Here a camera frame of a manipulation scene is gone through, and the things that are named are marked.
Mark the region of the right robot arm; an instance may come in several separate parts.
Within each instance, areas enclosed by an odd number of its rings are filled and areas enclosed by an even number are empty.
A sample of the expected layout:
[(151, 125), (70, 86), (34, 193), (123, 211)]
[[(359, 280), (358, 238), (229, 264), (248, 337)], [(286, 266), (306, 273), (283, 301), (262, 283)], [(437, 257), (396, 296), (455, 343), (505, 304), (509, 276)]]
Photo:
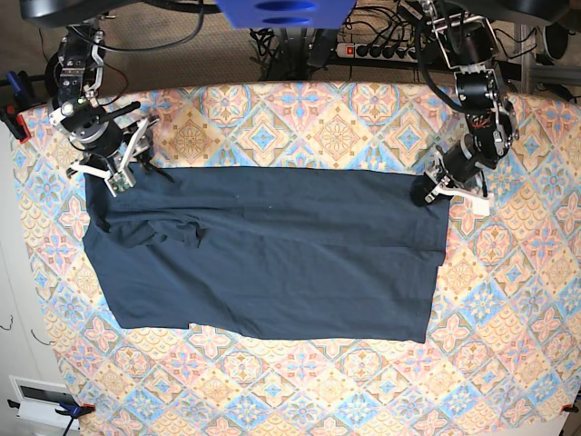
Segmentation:
[(56, 96), (51, 101), (49, 121), (70, 145), (81, 153), (66, 169), (104, 180), (113, 195), (135, 186), (131, 163), (143, 171), (173, 178), (152, 164), (152, 127), (155, 117), (142, 118), (126, 127), (116, 119), (141, 108), (132, 102), (108, 112), (97, 100), (103, 80), (104, 32), (92, 22), (73, 25), (56, 55)]

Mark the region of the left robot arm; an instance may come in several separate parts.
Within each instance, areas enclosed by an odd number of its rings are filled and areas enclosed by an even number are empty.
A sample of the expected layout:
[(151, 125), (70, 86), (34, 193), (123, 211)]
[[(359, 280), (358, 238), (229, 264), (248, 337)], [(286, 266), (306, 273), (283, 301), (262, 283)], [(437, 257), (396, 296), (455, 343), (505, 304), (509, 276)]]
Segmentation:
[[(468, 131), (436, 157), (412, 184), (411, 200), (427, 206), (439, 198), (461, 196), (488, 206), (486, 170), (497, 168), (518, 139), (514, 106), (496, 65), (497, 38), (490, 22), (460, 9), (451, 14), (443, 1), (422, 1), (423, 16), (414, 36), (418, 68), (429, 89), (450, 109), (463, 114)], [(433, 81), (424, 62), (421, 37), (435, 43), (455, 79), (456, 99)]]

